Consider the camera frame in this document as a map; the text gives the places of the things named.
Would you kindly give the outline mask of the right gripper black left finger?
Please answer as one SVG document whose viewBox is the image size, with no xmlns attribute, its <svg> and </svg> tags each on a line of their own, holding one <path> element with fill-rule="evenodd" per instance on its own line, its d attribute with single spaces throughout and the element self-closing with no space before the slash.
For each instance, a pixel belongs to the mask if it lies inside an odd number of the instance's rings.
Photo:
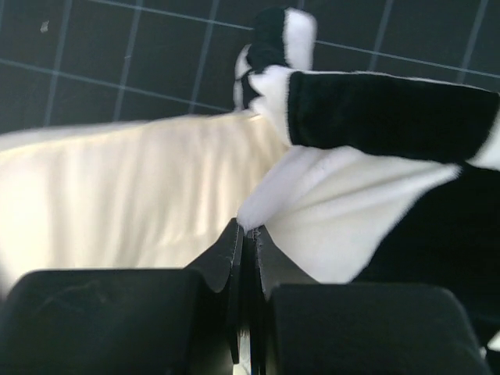
<svg viewBox="0 0 500 375">
<path fill-rule="evenodd" d="M 4 374 L 230 374 L 243 230 L 183 269 L 34 271 L 1 308 Z"/>
</svg>

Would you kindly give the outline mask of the black white checkered pillowcase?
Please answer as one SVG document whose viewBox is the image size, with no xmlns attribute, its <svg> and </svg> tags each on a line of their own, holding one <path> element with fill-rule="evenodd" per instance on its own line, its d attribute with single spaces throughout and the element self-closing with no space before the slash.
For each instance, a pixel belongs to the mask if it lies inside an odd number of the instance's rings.
<svg viewBox="0 0 500 375">
<path fill-rule="evenodd" d="M 315 71 L 315 18 L 262 11 L 234 101 L 287 153 L 238 210 L 321 283 L 450 290 L 499 350 L 499 95 L 385 73 Z"/>
</svg>

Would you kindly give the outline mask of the cream pillow with bear print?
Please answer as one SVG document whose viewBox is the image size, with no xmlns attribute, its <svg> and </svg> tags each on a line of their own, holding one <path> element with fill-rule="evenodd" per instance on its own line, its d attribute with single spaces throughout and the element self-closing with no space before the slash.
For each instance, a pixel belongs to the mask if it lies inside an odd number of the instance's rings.
<svg viewBox="0 0 500 375">
<path fill-rule="evenodd" d="M 1 136 L 1 293 L 35 270 L 183 267 L 286 146 L 229 113 Z"/>
</svg>

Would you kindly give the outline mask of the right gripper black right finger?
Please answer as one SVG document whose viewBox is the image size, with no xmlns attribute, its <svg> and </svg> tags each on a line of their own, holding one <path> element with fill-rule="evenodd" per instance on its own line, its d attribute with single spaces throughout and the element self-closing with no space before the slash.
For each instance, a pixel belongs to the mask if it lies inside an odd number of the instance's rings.
<svg viewBox="0 0 500 375">
<path fill-rule="evenodd" d="M 254 374 L 489 374 L 463 307 L 411 284 L 319 284 L 266 228 L 245 238 Z"/>
</svg>

